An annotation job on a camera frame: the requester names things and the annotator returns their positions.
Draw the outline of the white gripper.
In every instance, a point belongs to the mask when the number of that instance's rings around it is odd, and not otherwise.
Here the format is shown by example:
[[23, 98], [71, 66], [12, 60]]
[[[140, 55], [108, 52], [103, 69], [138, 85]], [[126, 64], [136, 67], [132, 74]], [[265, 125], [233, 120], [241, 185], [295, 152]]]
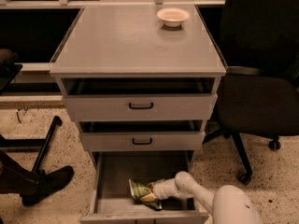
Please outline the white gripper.
[[147, 187], [152, 188], [152, 192], [147, 193], [141, 197], [140, 200], [144, 203], [150, 203], [157, 200], [165, 200], [170, 197], [176, 197], [178, 194], [178, 187], [176, 186], [175, 179], [160, 179], [156, 182], [149, 182]]

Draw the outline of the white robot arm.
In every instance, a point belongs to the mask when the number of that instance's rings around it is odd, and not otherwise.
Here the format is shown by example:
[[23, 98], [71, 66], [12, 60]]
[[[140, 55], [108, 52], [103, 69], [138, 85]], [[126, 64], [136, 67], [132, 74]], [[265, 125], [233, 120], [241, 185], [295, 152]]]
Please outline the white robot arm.
[[143, 203], [159, 202], [170, 197], [193, 197], [212, 215], [213, 224], [263, 224], [251, 199], [242, 189], [225, 185], [213, 193], [186, 172], [178, 172], [171, 179], [142, 185], [138, 195]]

